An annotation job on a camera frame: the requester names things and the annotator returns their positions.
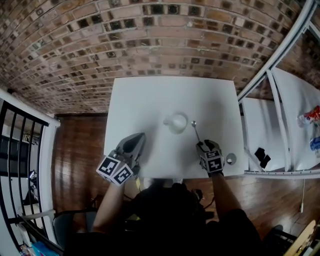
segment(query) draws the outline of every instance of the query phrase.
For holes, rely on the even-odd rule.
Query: spoon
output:
[[[196,129],[197,122],[196,122],[196,121],[192,121],[192,122],[191,122],[191,125],[192,125],[192,127],[194,128],[194,130],[195,130],[195,134],[196,134],[196,137],[198,138],[198,141],[201,142],[201,141],[200,141],[200,138],[199,138],[199,135],[198,135],[198,132],[197,132],[197,129]]]

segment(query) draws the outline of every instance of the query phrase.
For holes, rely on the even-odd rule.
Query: person's arm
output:
[[[219,172],[211,174],[216,212],[219,219],[235,209],[241,209],[240,203]]]
[[[93,232],[109,234],[120,216],[123,204],[125,184],[110,184],[93,222]]]

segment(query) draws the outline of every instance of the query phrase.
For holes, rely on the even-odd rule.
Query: metal railing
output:
[[[14,195],[13,195],[13,190],[12,190],[12,179],[11,179],[12,178],[12,156],[11,156],[12,155],[12,142],[14,140],[13,134],[14,134],[15,124],[16,124],[16,120],[17,120],[17,115],[23,117],[22,126],[21,126],[21,133],[20,133],[19,142],[18,142],[18,153],[17,153],[18,154],[18,156],[17,156],[18,190],[19,190],[19,199],[20,199],[20,204],[21,204],[21,209],[22,209],[22,216],[26,215],[25,204],[24,204],[23,193],[22,193],[22,184],[21,184],[21,179],[24,179],[24,177],[22,178],[22,175],[21,175],[22,174],[22,170],[21,170],[22,161],[21,160],[22,160],[22,145],[23,145],[23,143],[26,143],[25,141],[23,141],[24,131],[25,131],[25,127],[26,127],[26,121],[30,120],[32,122],[31,130],[28,131],[28,132],[30,132],[30,136],[29,136],[28,147],[27,147],[27,165],[26,165],[27,187],[28,187],[27,194],[28,194],[28,199],[29,199],[29,204],[30,204],[30,209],[31,209],[32,214],[34,214],[34,207],[33,207],[33,201],[32,201],[32,193],[31,193],[31,168],[30,168],[30,164],[31,164],[31,151],[32,151],[32,145],[33,145],[34,130],[35,130],[35,125],[39,124],[40,125],[40,135],[38,137],[38,149],[37,149],[36,170],[35,170],[37,175],[36,175],[36,182],[34,185],[37,188],[37,201],[38,201],[38,206],[39,206],[39,212],[42,213],[40,189],[39,189],[40,188],[39,187],[39,172],[41,171],[39,168],[39,166],[40,166],[39,161],[40,161],[41,140],[42,140],[44,126],[48,127],[49,124],[46,121],[41,120],[41,119],[31,115],[30,113],[27,113],[27,112],[15,107],[15,106],[11,105],[7,101],[4,101],[2,108],[1,108],[1,112],[0,112],[0,131],[3,130],[5,118],[6,118],[6,114],[7,114],[8,110],[13,112],[13,118],[12,118],[10,137],[9,137],[8,148],[7,148],[6,168],[7,168],[7,177],[8,177],[8,183],[9,183],[9,194],[10,194],[10,200],[11,200],[14,218],[8,217],[1,182],[0,182],[0,208],[1,208],[1,212],[3,215],[5,225],[6,225],[8,232],[12,238],[12,241],[13,241],[15,247],[19,250],[21,245],[18,244],[17,238],[14,235],[14,232],[13,232],[13,229],[11,226],[12,224],[17,224],[17,223],[21,222],[21,218],[19,217],[19,215],[16,212],[16,206],[15,206]],[[41,229],[37,226],[36,220],[33,220],[33,222],[31,220],[29,220],[28,224],[31,225],[35,230],[37,230],[40,234],[43,234],[47,238],[48,234],[47,234],[47,230],[46,230],[46,226],[45,226],[45,222],[44,222],[43,217],[41,217],[41,222],[42,222],[43,229]]]

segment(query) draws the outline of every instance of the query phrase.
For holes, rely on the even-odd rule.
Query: chair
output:
[[[86,230],[91,232],[98,211],[96,199],[97,197],[91,202],[89,207],[83,210],[66,210],[56,214],[52,222],[53,232],[57,244],[62,249],[65,249],[67,239],[74,233],[73,221],[75,214],[85,214]]]

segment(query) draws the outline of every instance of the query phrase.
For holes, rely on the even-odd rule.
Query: white shelf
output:
[[[244,98],[242,108],[247,149],[252,157],[258,162],[255,152],[258,148],[262,148],[264,153],[271,158],[264,170],[283,169],[285,167],[285,148],[275,103],[270,100]],[[251,159],[249,170],[259,171]]]
[[[246,128],[246,121],[244,116],[241,116],[241,125],[242,125],[242,134],[243,134],[243,144],[244,144],[244,147],[247,148],[248,147],[247,128]],[[244,157],[243,157],[243,169],[245,171],[249,170],[249,157],[247,156],[247,154],[244,154]]]
[[[310,149],[310,140],[315,136],[315,129],[314,125],[300,128],[297,117],[320,105],[320,91],[279,68],[274,68],[272,74],[283,104],[291,168],[293,170],[310,169],[320,163],[320,158],[317,158]]]

